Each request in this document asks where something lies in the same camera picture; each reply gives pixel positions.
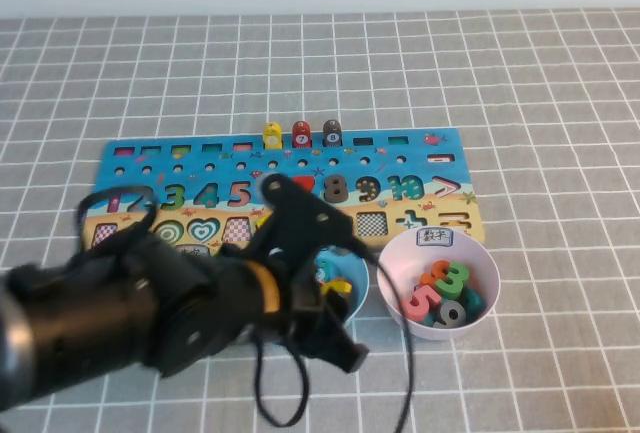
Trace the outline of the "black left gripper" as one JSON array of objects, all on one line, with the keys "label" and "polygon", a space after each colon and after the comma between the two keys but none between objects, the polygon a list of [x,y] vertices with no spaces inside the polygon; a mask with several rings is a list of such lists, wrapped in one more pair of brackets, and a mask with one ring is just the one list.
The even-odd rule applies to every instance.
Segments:
[{"label": "black left gripper", "polygon": [[347,326],[368,292],[363,259],[346,251],[319,252],[293,279],[291,343],[307,358],[357,371],[369,350],[351,338]]}]

